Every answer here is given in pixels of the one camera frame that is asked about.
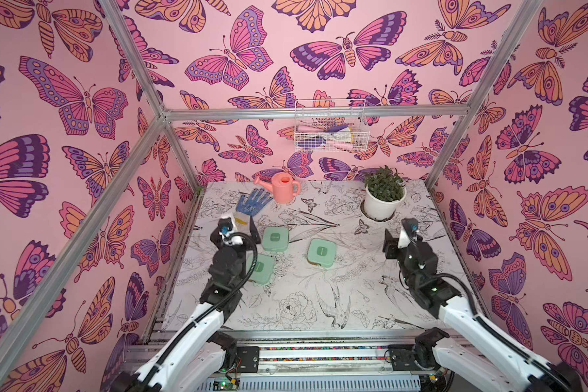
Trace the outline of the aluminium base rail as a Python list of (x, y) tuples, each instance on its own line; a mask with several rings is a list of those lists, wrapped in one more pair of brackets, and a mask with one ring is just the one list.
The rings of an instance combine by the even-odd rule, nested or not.
[(440, 328), (220, 330), (181, 371), (173, 391), (445, 390), (454, 377), (483, 391), (530, 391), (544, 376), (503, 337), (467, 340)]

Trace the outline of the green clipper case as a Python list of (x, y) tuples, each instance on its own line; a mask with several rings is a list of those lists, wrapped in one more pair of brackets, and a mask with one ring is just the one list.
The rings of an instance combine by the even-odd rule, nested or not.
[(260, 285), (268, 284), (274, 274), (274, 263), (275, 258), (273, 256), (259, 254), (249, 281)]

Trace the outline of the potted green plant white pot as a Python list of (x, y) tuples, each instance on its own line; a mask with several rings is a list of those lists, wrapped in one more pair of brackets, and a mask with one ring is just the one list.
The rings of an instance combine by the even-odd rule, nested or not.
[(372, 220), (389, 220), (406, 196), (403, 178), (388, 166), (367, 174), (364, 185), (364, 213)]

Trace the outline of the pink watering can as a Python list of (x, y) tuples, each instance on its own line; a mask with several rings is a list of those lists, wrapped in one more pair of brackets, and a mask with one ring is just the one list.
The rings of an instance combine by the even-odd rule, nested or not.
[(290, 204), (302, 192), (302, 184), (285, 172), (275, 174), (270, 181), (258, 177), (253, 183), (266, 189), (277, 204)]

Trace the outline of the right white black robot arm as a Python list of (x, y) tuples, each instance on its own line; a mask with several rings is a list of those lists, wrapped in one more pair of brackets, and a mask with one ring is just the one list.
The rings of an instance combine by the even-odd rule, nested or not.
[(477, 350), (467, 351), (441, 328), (426, 329), (413, 348), (389, 349), (393, 365), (448, 370), (482, 391), (580, 391), (581, 378), (564, 362), (549, 360), (520, 344), (477, 309), (458, 277), (437, 270), (438, 256), (420, 235), (417, 220), (404, 218), (399, 235), (384, 232), (382, 251), (397, 261), (400, 282), (419, 307), (460, 334)]

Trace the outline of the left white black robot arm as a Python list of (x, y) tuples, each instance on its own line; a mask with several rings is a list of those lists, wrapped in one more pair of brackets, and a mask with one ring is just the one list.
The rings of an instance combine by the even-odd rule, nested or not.
[(195, 391), (214, 372), (232, 366), (236, 340), (220, 329), (237, 309), (259, 252), (231, 214), (220, 218), (210, 240), (217, 251), (194, 313), (151, 360), (135, 372), (121, 372), (108, 391)]

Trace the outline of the blue garden glove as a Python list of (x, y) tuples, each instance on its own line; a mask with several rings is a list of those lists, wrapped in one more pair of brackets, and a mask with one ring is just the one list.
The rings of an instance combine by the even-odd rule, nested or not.
[(265, 189), (254, 189), (250, 194), (242, 194), (234, 212), (235, 221), (240, 225), (249, 225), (251, 218), (272, 200), (272, 194)]

